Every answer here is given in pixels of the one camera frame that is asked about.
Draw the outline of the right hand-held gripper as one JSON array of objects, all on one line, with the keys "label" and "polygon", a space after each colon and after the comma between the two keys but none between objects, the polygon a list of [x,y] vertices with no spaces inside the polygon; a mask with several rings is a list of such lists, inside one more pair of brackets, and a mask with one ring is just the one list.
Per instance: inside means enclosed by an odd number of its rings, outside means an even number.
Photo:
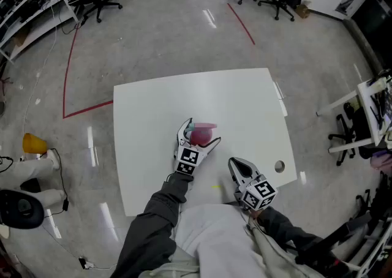
[{"label": "right hand-held gripper", "polygon": [[231,157],[228,160],[228,168],[232,180],[237,184],[235,199],[243,210],[260,211],[273,202],[277,190],[264,175],[260,175],[253,163],[239,157]]}]

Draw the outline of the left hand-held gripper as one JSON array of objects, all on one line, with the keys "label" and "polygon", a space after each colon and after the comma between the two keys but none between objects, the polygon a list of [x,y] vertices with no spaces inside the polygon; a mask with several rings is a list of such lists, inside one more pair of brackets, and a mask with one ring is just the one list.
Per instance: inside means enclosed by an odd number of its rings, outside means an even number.
[{"label": "left hand-held gripper", "polygon": [[217,137],[206,145],[192,145],[190,136],[193,130],[194,123],[192,118],[189,118],[177,132],[177,149],[175,150],[175,172],[177,173],[193,175],[206,156],[221,142],[221,137]]}]

